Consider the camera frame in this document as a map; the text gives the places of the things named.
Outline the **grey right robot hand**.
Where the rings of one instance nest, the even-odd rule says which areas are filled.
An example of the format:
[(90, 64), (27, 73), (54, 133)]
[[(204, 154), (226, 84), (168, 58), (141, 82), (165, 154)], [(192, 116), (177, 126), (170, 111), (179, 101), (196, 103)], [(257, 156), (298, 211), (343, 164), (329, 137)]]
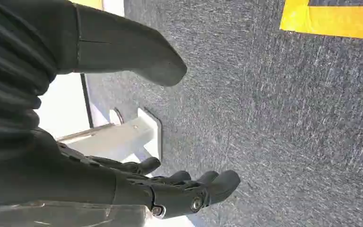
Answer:
[(0, 205), (68, 201), (143, 205), (167, 218), (226, 200), (240, 184), (232, 170), (193, 181), (185, 171), (148, 178), (138, 164), (83, 156), (39, 128), (40, 96), (59, 74), (131, 71), (177, 85), (182, 58), (155, 29), (68, 0), (0, 0)]

